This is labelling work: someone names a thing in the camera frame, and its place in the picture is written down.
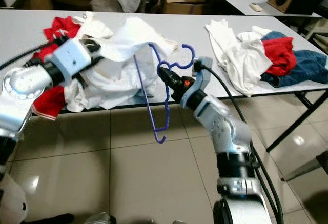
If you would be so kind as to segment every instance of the red cloth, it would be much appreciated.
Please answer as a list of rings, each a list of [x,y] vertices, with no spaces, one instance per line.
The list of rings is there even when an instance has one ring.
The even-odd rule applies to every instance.
[[[264,40],[265,55],[273,63],[266,73],[274,76],[285,76],[291,73],[297,64],[293,52],[293,38]]]
[[[60,29],[68,38],[73,38],[76,36],[80,26],[75,24],[70,16],[67,18],[56,17],[52,23],[52,27],[44,29],[47,40],[54,40],[53,35],[60,37],[62,35]],[[44,62],[45,56],[51,54],[57,48],[58,45],[52,44],[51,46],[41,49],[40,52],[35,53],[33,58],[40,57]],[[62,86],[57,86],[45,91],[34,101],[32,109],[37,115],[55,120],[64,106],[64,88]]]

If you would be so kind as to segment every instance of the black cable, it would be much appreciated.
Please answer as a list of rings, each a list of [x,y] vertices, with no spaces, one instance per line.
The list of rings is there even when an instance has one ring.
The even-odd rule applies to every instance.
[[[4,64],[2,64],[2,65],[0,66],[0,70],[4,69],[4,68],[7,67],[8,65],[10,65],[10,64],[12,64],[12,63],[14,63],[14,62],[16,62],[17,60],[21,59],[22,57],[27,56],[27,55],[29,55],[29,54],[31,54],[31,53],[37,51],[37,50],[40,50],[40,49],[42,49],[42,48],[44,48],[44,47],[50,46],[50,45],[52,45],[53,43],[55,43],[55,41],[47,42],[47,43],[45,43],[45,44],[43,44],[43,45],[40,45],[40,46],[38,46],[38,47],[35,47],[35,48],[31,49],[31,50],[28,50],[28,51],[26,51],[26,52],[24,52],[24,53],[22,53],[22,54],[20,54],[20,55],[18,55],[18,56],[16,56],[16,57],[10,59],[9,61],[5,62]]]
[[[211,68],[209,68],[209,67],[207,67],[205,65],[201,65],[200,67],[202,69],[206,69],[211,74],[213,74],[214,77],[221,83],[221,85],[223,86],[224,90],[227,92],[229,98],[231,99],[234,107],[236,108],[236,110],[237,110],[237,112],[238,112],[241,120],[246,123],[246,119],[245,119],[244,115],[242,114],[242,112],[241,112],[241,110],[240,110],[240,108],[239,108],[239,106],[238,106],[235,98],[231,95],[229,89],[227,88],[227,86],[225,85],[225,83],[223,82],[223,80]],[[270,190],[271,190],[271,192],[273,194],[273,197],[275,199],[275,202],[276,202],[276,206],[277,207],[273,203],[272,197],[269,194],[269,191],[268,191],[268,189],[267,189],[267,187],[266,187],[266,185],[265,185],[265,183],[263,181],[263,178],[262,178],[262,176],[261,176],[258,168],[254,168],[255,169],[255,172],[256,172],[256,175],[257,175],[257,177],[258,177],[258,179],[259,179],[259,181],[260,181],[260,183],[262,185],[262,188],[263,188],[263,190],[264,190],[264,192],[265,192],[265,194],[266,194],[266,196],[267,196],[267,198],[269,200],[270,206],[271,206],[271,208],[272,208],[272,210],[274,212],[274,215],[275,215],[275,218],[277,220],[277,223],[278,224],[283,224],[283,212],[282,212],[282,207],[281,207],[281,203],[280,203],[278,194],[277,194],[277,192],[276,192],[276,190],[275,190],[275,188],[273,186],[273,183],[272,183],[272,181],[271,181],[271,179],[269,177],[269,174],[268,174],[267,170],[264,167],[264,164],[263,164],[260,156],[258,155],[257,151],[255,150],[255,148],[253,146],[253,142],[251,142],[251,150],[252,150],[252,154],[255,155],[258,163],[260,164],[260,167],[261,167],[261,169],[262,169],[262,171],[264,173],[264,176],[265,176],[265,178],[266,178],[266,180],[267,180],[267,182],[269,184]]]

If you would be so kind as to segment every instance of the denim jeans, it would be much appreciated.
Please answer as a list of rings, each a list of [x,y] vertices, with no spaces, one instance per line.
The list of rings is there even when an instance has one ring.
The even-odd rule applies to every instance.
[[[282,37],[286,36],[280,32],[271,32],[264,36],[262,40]],[[276,77],[264,73],[261,76],[261,80],[268,82],[273,87],[291,86],[305,80],[323,84],[328,83],[328,68],[326,66],[328,57],[326,55],[309,50],[294,51],[294,54],[297,59],[297,65],[289,75]]]

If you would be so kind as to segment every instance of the white table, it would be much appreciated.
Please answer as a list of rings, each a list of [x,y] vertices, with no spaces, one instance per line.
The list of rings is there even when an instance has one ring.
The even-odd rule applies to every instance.
[[[56,16],[67,17],[82,16],[83,12],[79,11],[37,11],[37,10],[0,10],[0,63],[12,58],[19,53],[26,51],[32,47],[40,45],[46,41],[43,35],[43,28],[51,26]],[[189,44],[194,47],[196,56],[208,56],[213,59],[212,69],[222,78],[233,96],[243,97],[232,86],[228,75],[218,67],[212,50],[209,35],[204,28],[205,24],[210,20],[226,19],[229,26],[234,30],[235,34],[250,30],[252,26],[260,26],[273,31],[279,31],[289,37],[293,37],[294,50],[312,50],[322,53],[318,48],[299,36],[296,32],[288,28],[274,17],[268,16],[217,16],[217,15],[167,15],[167,14],[127,14],[127,13],[106,13],[96,12],[95,17],[103,21],[113,32],[120,27],[124,19],[129,16],[138,16],[153,26],[157,32],[163,34],[167,39],[175,40],[178,43]],[[184,56],[177,56],[182,65],[190,61],[190,53]],[[27,58],[15,63],[14,66],[22,65]],[[180,76],[191,76],[191,69],[180,70],[173,68]],[[4,71],[0,72],[0,81],[2,83]],[[152,105],[162,105],[165,101],[166,92],[164,83],[157,82],[156,93],[153,98],[149,98]],[[314,90],[328,90],[328,84],[320,84],[311,81],[305,81],[297,85],[289,87],[274,88],[266,82],[260,82],[254,89],[254,96],[275,95],[284,93],[297,93]],[[228,98],[228,95],[218,83],[216,79],[211,79],[205,88],[207,94],[212,94],[218,98]],[[327,99],[328,91],[325,92],[318,100],[324,102]],[[288,134],[290,134],[303,120],[305,120],[321,103],[316,103],[295,122],[285,133],[283,133],[275,142],[274,146],[268,148],[272,150],[277,146]],[[145,106],[145,100],[142,97],[135,97],[116,108]]]
[[[257,15],[257,16],[297,16],[297,17],[318,17],[320,15],[312,13],[312,15],[300,15],[300,14],[284,14],[281,11],[277,10],[273,6],[267,3],[268,0],[226,0],[236,9],[238,9],[244,15]],[[261,12],[257,12],[250,7],[250,3],[256,3],[261,8]]]

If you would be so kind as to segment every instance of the cardboard box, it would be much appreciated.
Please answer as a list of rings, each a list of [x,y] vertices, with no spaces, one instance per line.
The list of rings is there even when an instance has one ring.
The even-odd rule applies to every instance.
[[[162,0],[162,13],[201,15],[205,2],[205,0]]]

